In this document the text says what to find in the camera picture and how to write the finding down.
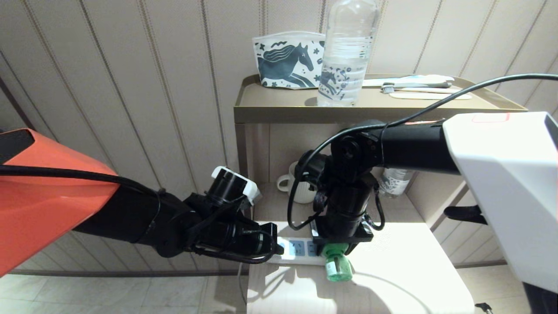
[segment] floor tile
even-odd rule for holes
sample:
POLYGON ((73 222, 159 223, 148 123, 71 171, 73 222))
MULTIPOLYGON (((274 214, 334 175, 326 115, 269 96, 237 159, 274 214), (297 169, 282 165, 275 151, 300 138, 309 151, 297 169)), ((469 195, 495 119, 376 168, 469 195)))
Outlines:
POLYGON ((198 314, 197 306, 144 306, 139 314, 198 314))
POLYGON ((29 314, 139 314, 140 307, 33 302, 29 314))
MULTIPOLYGON (((248 276, 241 276, 242 288, 248 289, 248 276)), ((240 296, 236 276, 211 276, 208 278, 201 312, 246 312, 246 304, 240 296)))
POLYGON ((150 278, 51 277, 35 299, 77 305, 141 306, 150 278))
POLYGON ((0 313, 29 314, 32 301, 0 299, 0 313))
POLYGON ((508 265, 460 268, 457 270, 473 300, 518 297, 525 295, 508 265))
POLYGON ((0 298, 33 301, 48 277, 4 275, 0 278, 0 298))
MULTIPOLYGON (((509 297, 500 299, 483 300, 480 303, 486 303, 492 308, 494 314, 526 314, 531 313, 529 301, 526 296, 509 297)), ((480 308, 475 308, 475 314, 484 314, 480 308)))
POLYGON ((152 278, 143 306, 198 306, 206 277, 152 278))

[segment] white mug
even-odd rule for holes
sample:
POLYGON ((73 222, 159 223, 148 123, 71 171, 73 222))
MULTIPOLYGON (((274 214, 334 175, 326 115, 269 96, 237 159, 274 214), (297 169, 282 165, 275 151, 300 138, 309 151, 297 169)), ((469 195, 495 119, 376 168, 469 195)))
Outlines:
MULTIPOLYGON (((287 192, 289 196, 291 195, 292 183, 295 181, 295 167, 298 163, 298 161, 292 163, 288 168, 288 174, 284 174, 277 179, 277 188, 279 191, 287 192), (284 181, 287 181, 287 185, 281 185, 284 181)), ((299 186, 296 188, 294 201, 300 204, 308 204, 314 200, 314 196, 316 196, 316 191, 310 190, 310 183, 299 182, 299 186)))

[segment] white power strip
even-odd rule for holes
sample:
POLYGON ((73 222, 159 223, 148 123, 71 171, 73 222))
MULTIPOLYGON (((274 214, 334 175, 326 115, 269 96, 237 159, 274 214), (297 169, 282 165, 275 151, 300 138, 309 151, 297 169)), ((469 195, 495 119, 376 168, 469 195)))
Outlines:
POLYGON ((325 265, 325 257, 316 255, 316 246, 309 237, 277 237, 277 244, 285 252, 283 255, 274 255, 268 263, 275 264, 301 264, 325 265))

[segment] water bottle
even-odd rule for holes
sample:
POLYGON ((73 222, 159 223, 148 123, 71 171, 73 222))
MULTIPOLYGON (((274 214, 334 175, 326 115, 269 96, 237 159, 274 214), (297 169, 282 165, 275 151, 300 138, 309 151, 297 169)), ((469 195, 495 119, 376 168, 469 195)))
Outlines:
POLYGON ((340 0, 329 11, 318 106, 354 106, 366 74, 379 8, 375 0, 340 0))
POLYGON ((413 172, 404 169, 386 168, 382 174, 379 193, 387 198, 396 198, 403 194, 413 172))

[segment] pouch with horse print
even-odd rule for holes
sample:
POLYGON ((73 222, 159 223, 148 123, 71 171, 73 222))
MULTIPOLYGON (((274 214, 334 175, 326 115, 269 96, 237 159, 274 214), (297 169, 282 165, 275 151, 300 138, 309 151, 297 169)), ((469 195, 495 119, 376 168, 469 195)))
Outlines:
POLYGON ((266 87, 317 88, 325 35, 283 32, 252 39, 259 79, 266 87))

